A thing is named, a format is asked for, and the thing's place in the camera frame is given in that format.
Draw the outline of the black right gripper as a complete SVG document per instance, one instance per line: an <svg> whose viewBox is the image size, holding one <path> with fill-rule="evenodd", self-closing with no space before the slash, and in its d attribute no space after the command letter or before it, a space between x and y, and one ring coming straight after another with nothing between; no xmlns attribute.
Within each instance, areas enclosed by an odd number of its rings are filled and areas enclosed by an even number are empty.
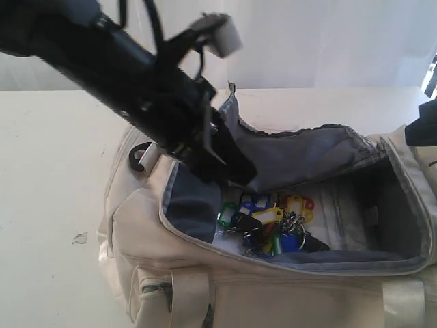
<svg viewBox="0 0 437 328"><path fill-rule="evenodd" d="M419 117L405 127L405 138L408 146L437 146L437 100L419 105Z"/></svg>

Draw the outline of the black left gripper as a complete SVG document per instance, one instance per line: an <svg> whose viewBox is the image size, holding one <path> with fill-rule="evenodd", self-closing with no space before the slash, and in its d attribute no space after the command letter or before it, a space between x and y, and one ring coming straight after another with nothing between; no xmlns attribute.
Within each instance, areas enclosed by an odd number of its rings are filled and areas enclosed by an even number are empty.
<svg viewBox="0 0 437 328"><path fill-rule="evenodd" d="M257 175L211 101L216 89L203 77L178 68L146 70L120 81L106 95L107 105L183 162L205 181L246 186Z"/></svg>

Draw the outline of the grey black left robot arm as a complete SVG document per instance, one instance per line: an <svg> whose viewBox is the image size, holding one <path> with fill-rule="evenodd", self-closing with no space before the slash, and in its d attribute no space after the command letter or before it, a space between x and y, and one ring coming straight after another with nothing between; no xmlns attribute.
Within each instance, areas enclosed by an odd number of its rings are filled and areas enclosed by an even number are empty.
<svg viewBox="0 0 437 328"><path fill-rule="evenodd" d="M153 1L144 6L156 50L126 32L127 3L111 20L97 1L2 1L1 52L38 57L139 129L170 157L206 181L247 185L253 162L212 106L216 89L179 65L191 51L224 58L241 42L231 17L203 14L165 39Z"/></svg>

